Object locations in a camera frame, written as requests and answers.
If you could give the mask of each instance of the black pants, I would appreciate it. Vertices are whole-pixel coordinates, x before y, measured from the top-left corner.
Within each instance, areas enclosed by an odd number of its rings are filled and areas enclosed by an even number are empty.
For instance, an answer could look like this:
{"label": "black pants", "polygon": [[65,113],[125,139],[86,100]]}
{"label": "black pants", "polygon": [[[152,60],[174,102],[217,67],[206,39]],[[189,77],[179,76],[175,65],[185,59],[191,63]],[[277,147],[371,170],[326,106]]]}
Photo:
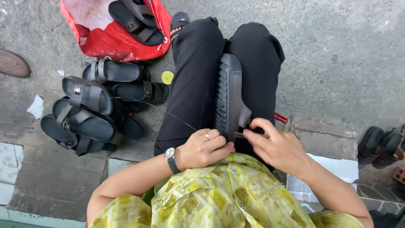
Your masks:
{"label": "black pants", "polygon": [[[244,24],[226,40],[209,17],[184,27],[172,46],[176,70],[155,156],[183,145],[196,129],[213,127],[216,78],[223,53],[233,54],[241,62],[242,99],[252,111],[252,119],[261,117],[274,124],[278,74],[285,58],[280,43],[264,25]],[[246,139],[235,144],[236,152],[264,163]]]}

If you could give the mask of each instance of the black watch strap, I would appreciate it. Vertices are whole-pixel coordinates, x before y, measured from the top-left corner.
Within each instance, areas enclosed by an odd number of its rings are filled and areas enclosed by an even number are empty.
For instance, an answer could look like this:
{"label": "black watch strap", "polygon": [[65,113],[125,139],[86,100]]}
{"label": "black watch strap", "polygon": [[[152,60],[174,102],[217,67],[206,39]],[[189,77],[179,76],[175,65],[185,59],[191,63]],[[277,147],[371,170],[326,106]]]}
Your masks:
{"label": "black watch strap", "polygon": [[169,159],[167,159],[167,162],[169,163],[169,167],[170,167],[170,169],[172,170],[172,172],[173,172],[174,174],[180,172],[180,170],[177,168],[177,165],[176,165],[175,160],[174,160],[172,157],[169,158]]}

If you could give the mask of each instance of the red tool handle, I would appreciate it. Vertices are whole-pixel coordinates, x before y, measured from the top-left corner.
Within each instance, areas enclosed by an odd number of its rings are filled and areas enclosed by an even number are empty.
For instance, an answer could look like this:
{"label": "red tool handle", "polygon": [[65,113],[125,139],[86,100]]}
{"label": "red tool handle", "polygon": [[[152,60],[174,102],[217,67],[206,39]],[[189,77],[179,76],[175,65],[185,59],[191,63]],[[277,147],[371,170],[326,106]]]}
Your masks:
{"label": "red tool handle", "polygon": [[288,119],[286,117],[284,117],[276,112],[274,113],[274,119],[276,119],[282,123],[288,123]]}

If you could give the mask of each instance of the person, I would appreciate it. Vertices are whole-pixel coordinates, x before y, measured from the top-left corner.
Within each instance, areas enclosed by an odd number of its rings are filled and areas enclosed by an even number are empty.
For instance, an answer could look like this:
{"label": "person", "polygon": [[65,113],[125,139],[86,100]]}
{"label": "person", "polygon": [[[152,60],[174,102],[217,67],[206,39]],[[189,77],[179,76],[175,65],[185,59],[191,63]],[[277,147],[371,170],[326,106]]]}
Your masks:
{"label": "person", "polygon": [[[372,228],[355,189],[307,155],[293,134],[275,129],[284,60],[278,40],[258,23],[242,25],[226,40],[215,18],[188,23],[180,13],[173,20],[179,15],[183,22],[171,34],[175,77],[155,157],[119,171],[94,191],[87,207],[90,227]],[[250,130],[243,131],[246,140],[236,148],[210,129],[223,53],[240,60],[242,98],[253,113]],[[307,183],[325,210],[307,215],[272,167]],[[141,197],[151,187],[148,205]]]}

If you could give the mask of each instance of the wristwatch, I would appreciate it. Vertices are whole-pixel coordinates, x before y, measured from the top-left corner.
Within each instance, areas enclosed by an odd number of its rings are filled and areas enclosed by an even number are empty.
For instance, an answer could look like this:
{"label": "wristwatch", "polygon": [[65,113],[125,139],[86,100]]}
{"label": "wristwatch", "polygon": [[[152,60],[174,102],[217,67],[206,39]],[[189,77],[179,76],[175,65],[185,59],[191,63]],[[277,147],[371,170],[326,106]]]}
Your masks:
{"label": "wristwatch", "polygon": [[176,149],[173,147],[167,149],[166,152],[164,153],[164,156],[166,157],[166,160],[169,163],[169,167],[174,174],[180,172],[180,170],[177,168],[177,165],[175,162],[175,154],[176,154]]}

